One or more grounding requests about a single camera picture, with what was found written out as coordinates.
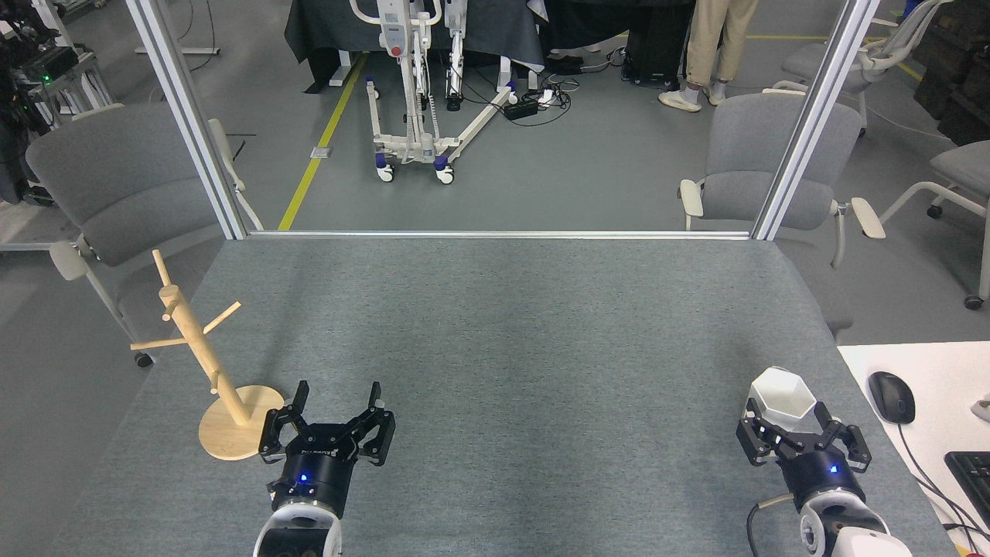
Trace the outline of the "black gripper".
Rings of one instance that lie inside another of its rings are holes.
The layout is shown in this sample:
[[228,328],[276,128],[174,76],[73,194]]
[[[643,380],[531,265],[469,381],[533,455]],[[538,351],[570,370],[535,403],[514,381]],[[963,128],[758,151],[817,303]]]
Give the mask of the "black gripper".
[[[284,426],[292,425],[297,434],[308,427],[302,412],[309,392],[308,381],[301,380],[292,401],[266,412],[258,451],[266,464],[285,454],[280,440]],[[344,516],[356,461],[383,466],[391,446],[395,416],[385,408],[381,394],[381,383],[374,381],[367,410],[349,422],[349,438],[336,435],[332,442],[328,437],[300,435],[288,444],[282,475],[268,485],[273,511],[290,503],[319,503],[338,518]]]
[[[736,437],[746,458],[750,465],[762,466],[772,454],[782,457],[781,471],[793,494],[796,511],[801,511],[817,494],[833,490],[848,491],[865,503],[862,487],[853,476],[853,472],[864,473],[871,463],[862,430],[836,419],[824,402],[817,402],[813,412],[821,426],[821,434],[813,441],[816,450],[807,453],[803,453],[805,443],[795,432],[786,431],[756,410],[752,411],[752,416],[746,413],[736,427]],[[846,455],[839,449],[828,449],[837,439],[845,445]],[[846,458],[851,462],[853,472]]]

